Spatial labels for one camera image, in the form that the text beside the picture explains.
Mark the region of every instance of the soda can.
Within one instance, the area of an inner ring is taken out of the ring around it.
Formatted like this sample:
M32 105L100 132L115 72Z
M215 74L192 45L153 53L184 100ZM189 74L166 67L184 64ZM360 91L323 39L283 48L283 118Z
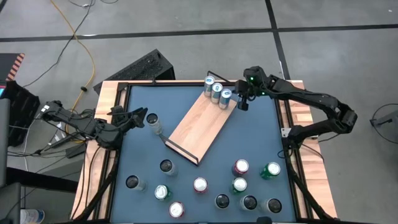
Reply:
M271 198L261 202L260 207L264 212L279 213L282 210L282 204L276 198Z
M225 194L219 194L214 199L214 202L215 202L217 208L226 209L229 205L229 198Z
M248 183L242 177L237 177L232 181L232 194L240 194L246 190Z
M215 79L211 75L205 78L205 91L204 91L205 97L211 97L211 86L213 86L214 82Z
M232 91L230 89L224 89L221 92L220 102L218 103L218 106L221 109L226 109L229 105L231 96L232 96Z
M276 162L268 163L260 172L263 179L270 180L277 177L280 173L280 166Z
M239 207L245 211L251 211L257 207L257 199L252 195L246 195L239 200Z
M197 192L197 193L205 193L207 190L207 180L202 178L202 177L198 177L193 181L193 189Z
M170 159L165 159L160 163L161 171L166 175L177 175L178 170Z
M220 101L221 91L223 86L221 83L214 83L211 87L211 102L218 103Z
M147 182L136 175L131 175L126 179L126 186L133 190L143 191L147 187Z
M154 130L155 134L162 134L163 128L156 114L151 113L147 116L148 125Z
M184 212L184 205L181 202L174 202L170 205L169 214L171 217L180 218Z
M232 166L232 174L235 177L241 177L249 169L249 163L244 159L238 159Z
M172 196L172 192L170 191L169 187L161 184L156 187L155 189L155 198L157 200L166 200Z

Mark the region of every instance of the green can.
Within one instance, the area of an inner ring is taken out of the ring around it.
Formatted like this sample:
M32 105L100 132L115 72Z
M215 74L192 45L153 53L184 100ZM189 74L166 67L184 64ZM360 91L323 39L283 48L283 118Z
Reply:
M172 196L172 192L169 187L162 184L156 187L155 189L155 197L157 200L166 200Z
M280 166L276 162L268 163L260 172L263 179L270 180L277 177L280 173Z
M248 187L246 180L242 177L237 177L232 181L232 194L240 194L246 190L246 187Z

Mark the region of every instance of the can top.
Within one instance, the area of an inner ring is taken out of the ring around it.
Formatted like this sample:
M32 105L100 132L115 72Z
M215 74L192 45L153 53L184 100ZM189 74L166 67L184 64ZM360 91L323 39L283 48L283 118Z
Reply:
M212 84L214 84L214 82L215 82L215 78L212 77L211 75L208 75L205 78L205 83L208 84L208 85L212 85Z
M246 187L248 186L248 183L242 178L238 177L234 179L234 188L238 191L244 191Z
M253 210L257 207L257 200L254 196L252 195L247 195L243 198L243 205L249 209Z
M231 91L230 89L224 89L224 90L221 92L221 96L222 96L223 98L230 98L231 95L232 95L232 91Z
M174 202L173 204L170 205L169 213L172 217L178 218L178 217L182 216L183 212L184 212L184 209L180 202Z
M214 83L212 89L213 91L219 92L223 90L223 86L221 83Z
M130 189L137 187L139 179L136 175L131 175L126 179L126 186Z
M149 124L154 124L154 123L156 123L156 121L157 121L157 115L156 114L154 114L154 113L148 114L147 122Z
M163 172L168 172L168 171L172 170L172 168L173 168L173 163L172 163L172 161L170 161L169 159L165 159L165 160L163 160L163 161L160 163L160 169L161 169Z
M282 204L276 198L272 198L272 199L268 200L267 206L268 206L269 210L273 213L279 213L282 210Z
M246 172L249 169L249 163L244 159L240 159L236 161L236 168L240 172Z
M276 163L276 162L270 162L270 163L268 164L268 171L269 171L269 173L272 174L272 175L278 175L279 172L280 172L280 167L279 167L278 163Z
M207 181L202 177L198 177L193 181L193 187L197 191L204 191L207 188Z
M217 195L216 197L216 204L220 208L226 208L229 205L229 198L225 194Z
M155 189L155 197L157 199L164 199L167 196L167 187L165 185L159 185Z

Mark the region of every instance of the white container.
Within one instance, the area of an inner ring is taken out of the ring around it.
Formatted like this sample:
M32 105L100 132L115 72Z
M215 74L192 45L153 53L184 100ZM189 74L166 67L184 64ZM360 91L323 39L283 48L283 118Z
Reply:
M38 209L21 209L21 224L39 224L44 220L44 211Z

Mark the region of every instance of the black box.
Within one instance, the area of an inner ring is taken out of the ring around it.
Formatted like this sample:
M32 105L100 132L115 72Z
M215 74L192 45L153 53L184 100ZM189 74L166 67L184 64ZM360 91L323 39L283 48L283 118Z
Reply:
M31 94L17 82L6 83L1 98L10 100L9 125L29 128L32 124L37 108L40 106L38 96ZM18 146L24 142L27 130L9 127L8 146Z
M157 50L153 50L106 80L175 80L173 65ZM102 82L94 86L100 94Z

